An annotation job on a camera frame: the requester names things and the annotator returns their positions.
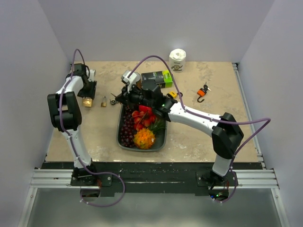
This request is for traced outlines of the large brass padlock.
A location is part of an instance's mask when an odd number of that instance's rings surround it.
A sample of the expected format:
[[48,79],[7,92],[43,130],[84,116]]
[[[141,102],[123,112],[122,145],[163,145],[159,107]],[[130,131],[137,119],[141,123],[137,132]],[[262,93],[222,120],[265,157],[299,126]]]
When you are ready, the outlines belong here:
[[90,97],[84,97],[82,99],[82,106],[85,108],[91,108],[93,106],[93,99]]

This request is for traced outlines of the small brass padlock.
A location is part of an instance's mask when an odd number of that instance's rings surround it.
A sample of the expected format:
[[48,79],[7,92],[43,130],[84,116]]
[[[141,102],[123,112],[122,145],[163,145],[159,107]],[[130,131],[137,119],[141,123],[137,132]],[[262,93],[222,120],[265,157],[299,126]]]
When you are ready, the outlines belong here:
[[106,96],[102,97],[100,106],[101,107],[106,107],[107,106],[107,97]]

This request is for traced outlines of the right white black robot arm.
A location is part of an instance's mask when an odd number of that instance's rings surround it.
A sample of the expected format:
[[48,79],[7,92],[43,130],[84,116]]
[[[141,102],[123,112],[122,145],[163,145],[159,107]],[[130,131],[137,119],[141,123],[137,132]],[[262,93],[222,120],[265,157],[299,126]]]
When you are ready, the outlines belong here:
[[227,173],[232,159],[244,137],[233,115],[209,114],[186,107],[180,101],[163,95],[153,80],[144,81],[140,87],[126,83],[121,93],[115,96],[115,100],[126,106],[150,107],[152,112],[163,120],[190,126],[210,136],[216,153],[211,181],[221,186],[228,180]]

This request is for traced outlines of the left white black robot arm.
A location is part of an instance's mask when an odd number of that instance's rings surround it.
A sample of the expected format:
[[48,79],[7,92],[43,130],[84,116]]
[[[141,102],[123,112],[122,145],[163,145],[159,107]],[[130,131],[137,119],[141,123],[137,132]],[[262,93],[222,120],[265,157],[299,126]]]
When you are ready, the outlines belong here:
[[86,64],[77,63],[66,76],[62,88],[47,96],[51,123],[63,134],[73,156],[72,182],[82,186],[91,186],[98,181],[96,168],[82,137],[82,115],[77,100],[78,97],[83,98],[88,102],[87,106],[92,107],[97,85],[95,74]]

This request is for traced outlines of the tin can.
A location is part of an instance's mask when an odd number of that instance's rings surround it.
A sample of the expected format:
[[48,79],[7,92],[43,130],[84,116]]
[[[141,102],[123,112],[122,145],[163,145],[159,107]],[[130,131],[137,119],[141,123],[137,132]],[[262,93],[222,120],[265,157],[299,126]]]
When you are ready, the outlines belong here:
[[141,89],[141,75],[137,72],[134,72],[134,84],[139,88]]

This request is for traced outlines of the red pomegranate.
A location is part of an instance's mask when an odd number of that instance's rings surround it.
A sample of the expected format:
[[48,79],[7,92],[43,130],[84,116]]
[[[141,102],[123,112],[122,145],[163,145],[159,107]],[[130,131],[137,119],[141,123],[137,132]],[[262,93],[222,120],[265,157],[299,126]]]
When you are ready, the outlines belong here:
[[139,105],[139,112],[144,112],[148,114],[152,114],[152,109],[150,107]]

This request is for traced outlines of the red cherries bunch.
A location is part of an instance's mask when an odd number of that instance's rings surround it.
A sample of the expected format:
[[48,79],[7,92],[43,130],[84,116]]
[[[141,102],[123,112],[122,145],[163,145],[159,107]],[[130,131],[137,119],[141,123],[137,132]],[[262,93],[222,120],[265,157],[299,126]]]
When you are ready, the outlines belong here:
[[133,111],[132,120],[134,129],[140,131],[143,128],[148,128],[152,123],[155,123],[156,116],[151,111]]

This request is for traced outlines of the dark red grape bunch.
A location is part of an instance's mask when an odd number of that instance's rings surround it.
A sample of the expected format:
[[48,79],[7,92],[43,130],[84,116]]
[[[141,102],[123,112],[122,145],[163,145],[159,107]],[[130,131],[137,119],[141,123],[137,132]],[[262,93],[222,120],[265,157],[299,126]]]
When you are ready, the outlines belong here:
[[120,144],[125,148],[134,148],[134,118],[132,117],[133,109],[123,106],[120,116],[120,125],[118,139]]

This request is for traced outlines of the black green box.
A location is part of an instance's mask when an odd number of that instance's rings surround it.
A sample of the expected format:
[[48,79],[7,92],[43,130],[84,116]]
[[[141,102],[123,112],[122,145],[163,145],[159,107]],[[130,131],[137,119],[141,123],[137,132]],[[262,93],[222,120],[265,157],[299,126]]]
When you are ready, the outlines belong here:
[[168,70],[142,73],[143,80],[154,80],[160,88],[172,87],[173,80]]

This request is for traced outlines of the orange dragon fruit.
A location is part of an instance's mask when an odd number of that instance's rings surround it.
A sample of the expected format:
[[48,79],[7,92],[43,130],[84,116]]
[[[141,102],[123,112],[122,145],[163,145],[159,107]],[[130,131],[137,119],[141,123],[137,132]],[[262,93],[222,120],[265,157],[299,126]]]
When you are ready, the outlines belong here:
[[155,134],[148,128],[139,130],[135,135],[133,142],[139,149],[150,149],[155,143]]

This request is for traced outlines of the yellow black padlock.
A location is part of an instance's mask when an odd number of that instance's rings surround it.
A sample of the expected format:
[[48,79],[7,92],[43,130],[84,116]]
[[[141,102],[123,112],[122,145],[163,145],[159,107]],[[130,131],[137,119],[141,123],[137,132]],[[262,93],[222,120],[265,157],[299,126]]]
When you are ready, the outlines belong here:
[[182,92],[174,92],[174,91],[170,91],[166,94],[167,97],[171,98],[171,99],[175,99],[177,96],[182,97],[183,93]]

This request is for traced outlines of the dark grey fruit tray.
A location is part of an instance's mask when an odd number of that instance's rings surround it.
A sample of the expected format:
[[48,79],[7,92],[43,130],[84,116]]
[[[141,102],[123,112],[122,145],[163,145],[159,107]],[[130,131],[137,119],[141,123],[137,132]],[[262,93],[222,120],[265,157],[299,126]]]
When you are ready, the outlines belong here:
[[122,106],[117,129],[118,145],[126,150],[156,152],[166,143],[167,122],[143,105]]

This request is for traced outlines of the toilet paper roll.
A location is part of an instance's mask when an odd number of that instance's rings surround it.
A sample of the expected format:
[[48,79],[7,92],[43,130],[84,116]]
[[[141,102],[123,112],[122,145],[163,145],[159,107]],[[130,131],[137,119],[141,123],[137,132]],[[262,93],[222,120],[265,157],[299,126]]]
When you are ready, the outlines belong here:
[[169,67],[173,72],[183,72],[185,69],[186,52],[182,49],[174,49],[169,54]]

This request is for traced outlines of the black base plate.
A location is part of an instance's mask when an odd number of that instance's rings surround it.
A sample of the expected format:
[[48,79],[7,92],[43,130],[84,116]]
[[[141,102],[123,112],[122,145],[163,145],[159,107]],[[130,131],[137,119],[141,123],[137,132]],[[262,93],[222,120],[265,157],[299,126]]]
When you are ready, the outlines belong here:
[[48,187],[78,187],[95,189],[101,196],[114,196],[116,193],[174,193],[205,196],[218,193],[221,189],[232,188],[234,177],[252,182],[262,171],[258,162],[234,163],[233,173],[224,180],[211,180],[212,163],[95,163],[97,182],[82,186],[72,182],[71,162],[47,162],[35,171],[35,177],[42,179]]

